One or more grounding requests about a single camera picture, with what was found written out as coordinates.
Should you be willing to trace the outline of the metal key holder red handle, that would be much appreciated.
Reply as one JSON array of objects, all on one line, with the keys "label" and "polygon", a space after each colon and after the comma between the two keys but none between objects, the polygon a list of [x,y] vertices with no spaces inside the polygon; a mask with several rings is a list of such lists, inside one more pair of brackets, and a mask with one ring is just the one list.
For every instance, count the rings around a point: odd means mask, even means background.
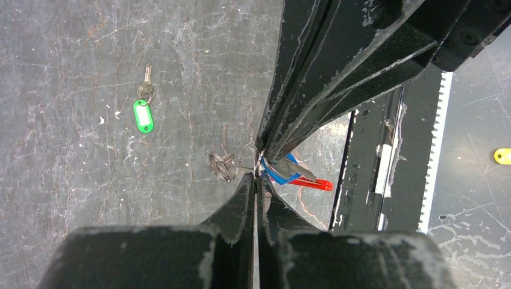
[{"label": "metal key holder red handle", "polygon": [[[210,170],[216,176],[218,176],[219,178],[221,178],[227,182],[233,181],[235,174],[237,174],[238,171],[254,172],[255,175],[258,177],[263,177],[263,176],[269,177],[269,175],[267,175],[265,173],[264,168],[262,166],[262,158],[263,158],[262,153],[257,153],[255,165],[248,167],[248,166],[244,166],[241,164],[236,164],[234,162],[233,154],[219,155],[215,152],[211,152],[208,155]],[[318,178],[316,178],[316,182],[312,182],[312,181],[305,180],[305,178],[303,178],[303,177],[300,177],[297,180],[291,181],[290,183],[287,183],[287,184],[301,186],[301,187],[314,188],[314,189],[322,190],[322,191],[331,191],[333,189],[332,182],[330,182],[328,180],[324,180],[324,179],[318,179]]]}]

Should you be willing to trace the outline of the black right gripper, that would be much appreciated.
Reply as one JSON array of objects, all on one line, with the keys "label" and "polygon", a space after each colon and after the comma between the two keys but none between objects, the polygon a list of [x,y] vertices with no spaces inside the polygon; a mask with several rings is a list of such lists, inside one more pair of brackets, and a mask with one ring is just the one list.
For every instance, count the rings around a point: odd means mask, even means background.
[{"label": "black right gripper", "polygon": [[331,1],[266,159],[281,160],[322,125],[416,78],[431,60],[457,70],[509,25],[510,0]]}]

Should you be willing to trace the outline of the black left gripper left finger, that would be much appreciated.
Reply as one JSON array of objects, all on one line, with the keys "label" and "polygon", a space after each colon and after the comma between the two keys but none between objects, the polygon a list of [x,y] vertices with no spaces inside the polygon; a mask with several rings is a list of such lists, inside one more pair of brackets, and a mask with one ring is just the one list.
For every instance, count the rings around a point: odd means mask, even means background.
[{"label": "black left gripper left finger", "polygon": [[204,225],[219,229],[215,239],[211,288],[251,288],[254,261],[254,204],[256,182],[245,173],[234,194]]}]

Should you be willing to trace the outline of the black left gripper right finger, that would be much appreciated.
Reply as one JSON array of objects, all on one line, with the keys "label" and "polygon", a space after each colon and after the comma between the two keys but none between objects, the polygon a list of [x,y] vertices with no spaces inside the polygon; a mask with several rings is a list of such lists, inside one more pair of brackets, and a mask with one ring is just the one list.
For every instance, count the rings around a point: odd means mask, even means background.
[{"label": "black left gripper right finger", "polygon": [[289,233],[317,232],[318,228],[277,194],[267,176],[256,179],[256,196],[260,287],[285,288],[285,272],[293,265],[286,256]]}]

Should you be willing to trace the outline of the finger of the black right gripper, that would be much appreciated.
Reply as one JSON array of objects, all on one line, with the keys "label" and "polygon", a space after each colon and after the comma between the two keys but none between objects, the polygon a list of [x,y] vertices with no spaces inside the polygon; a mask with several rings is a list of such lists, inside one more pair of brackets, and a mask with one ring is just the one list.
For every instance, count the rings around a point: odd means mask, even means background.
[{"label": "finger of the black right gripper", "polygon": [[331,1],[284,1],[280,33],[271,90],[255,139],[255,146],[263,150],[284,101],[321,29]]}]

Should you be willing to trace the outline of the keys with blue tag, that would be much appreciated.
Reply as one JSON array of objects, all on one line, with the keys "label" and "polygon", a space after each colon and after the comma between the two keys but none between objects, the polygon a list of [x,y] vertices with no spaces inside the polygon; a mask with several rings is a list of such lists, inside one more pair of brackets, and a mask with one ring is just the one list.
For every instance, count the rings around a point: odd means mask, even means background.
[{"label": "keys with blue tag", "polygon": [[280,185],[290,183],[300,177],[305,178],[307,181],[316,182],[314,173],[300,166],[291,153],[287,154],[283,159],[273,162],[263,157],[262,166],[265,173]]}]

